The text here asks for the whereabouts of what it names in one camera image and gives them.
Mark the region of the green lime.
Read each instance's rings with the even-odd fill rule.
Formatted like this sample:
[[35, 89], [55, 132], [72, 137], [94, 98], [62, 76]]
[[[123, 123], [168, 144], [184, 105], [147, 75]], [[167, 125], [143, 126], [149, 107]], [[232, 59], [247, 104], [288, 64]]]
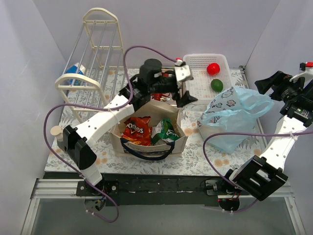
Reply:
[[211, 88], [212, 88], [213, 91], [219, 92], [219, 93], [220, 93], [220, 92], [223, 90], [223, 88], [224, 88], [224, 85], [223, 85], [222, 81], [219, 80], [219, 79], [213, 79], [213, 80], [211, 81], [210, 85], [211, 85]]

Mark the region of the green snack bag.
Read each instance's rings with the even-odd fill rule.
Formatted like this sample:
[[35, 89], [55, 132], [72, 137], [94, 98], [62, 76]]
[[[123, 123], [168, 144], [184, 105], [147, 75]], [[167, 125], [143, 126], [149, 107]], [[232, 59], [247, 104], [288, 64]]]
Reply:
[[152, 145], [169, 143], [178, 139], [179, 135], [175, 132], [172, 122], [168, 118], [162, 119], [155, 127], [152, 128]]

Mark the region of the light blue plastic grocery bag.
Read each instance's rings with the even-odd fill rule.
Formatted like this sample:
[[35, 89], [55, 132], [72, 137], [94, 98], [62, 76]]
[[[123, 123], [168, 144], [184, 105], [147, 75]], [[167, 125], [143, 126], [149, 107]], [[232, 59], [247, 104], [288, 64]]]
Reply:
[[255, 90], [231, 87], [211, 100], [197, 120], [203, 139], [215, 133], [251, 133], [257, 118], [274, 106], [273, 100]]

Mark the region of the red tomato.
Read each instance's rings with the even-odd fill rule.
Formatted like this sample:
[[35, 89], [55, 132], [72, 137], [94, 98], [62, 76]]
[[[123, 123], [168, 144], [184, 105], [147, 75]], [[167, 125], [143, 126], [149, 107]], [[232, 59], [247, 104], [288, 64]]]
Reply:
[[220, 66], [218, 63], [211, 63], [207, 66], [206, 71], [210, 76], [217, 75], [220, 73]]

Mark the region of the beige canvas tote bag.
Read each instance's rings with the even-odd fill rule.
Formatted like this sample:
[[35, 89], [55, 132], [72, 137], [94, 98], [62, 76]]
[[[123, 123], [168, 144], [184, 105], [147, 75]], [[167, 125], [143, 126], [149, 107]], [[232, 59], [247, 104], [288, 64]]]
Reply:
[[180, 109], [156, 100], [124, 118], [109, 135], [116, 155], [148, 161], [181, 155], [188, 139], [180, 126]]

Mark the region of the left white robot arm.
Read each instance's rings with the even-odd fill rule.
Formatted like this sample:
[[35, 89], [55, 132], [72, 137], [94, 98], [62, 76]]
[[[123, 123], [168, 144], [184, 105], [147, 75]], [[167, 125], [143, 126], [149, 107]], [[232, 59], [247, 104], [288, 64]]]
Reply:
[[173, 93], [178, 107], [196, 101], [188, 92], [184, 95], [179, 93], [183, 82], [193, 78], [189, 66], [184, 61], [175, 61], [172, 75], [169, 77], [163, 77], [161, 67], [162, 64], [157, 59], [146, 60], [140, 68], [140, 71], [147, 72], [145, 77], [141, 78], [140, 73], [129, 77], [126, 73], [127, 86], [108, 101], [103, 109], [95, 107], [97, 113], [94, 116], [76, 127], [54, 126], [50, 129], [51, 135], [58, 140], [59, 148], [66, 152], [79, 168], [78, 173], [85, 178], [88, 183], [87, 190], [92, 195], [100, 195], [104, 184], [96, 165], [97, 156], [91, 147], [107, 131], [150, 102], [151, 94]]

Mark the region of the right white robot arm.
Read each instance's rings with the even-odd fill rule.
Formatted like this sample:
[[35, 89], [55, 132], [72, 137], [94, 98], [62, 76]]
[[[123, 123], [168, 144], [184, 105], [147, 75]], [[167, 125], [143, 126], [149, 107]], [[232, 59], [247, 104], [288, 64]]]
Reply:
[[282, 117], [261, 156], [253, 156], [239, 169], [229, 170], [229, 178], [221, 182], [221, 188], [231, 195], [241, 187], [263, 201], [287, 181], [283, 173], [287, 156], [298, 136], [313, 122], [313, 70], [307, 68], [295, 76], [277, 71], [255, 85], [260, 94], [272, 89], [270, 98], [284, 102]]

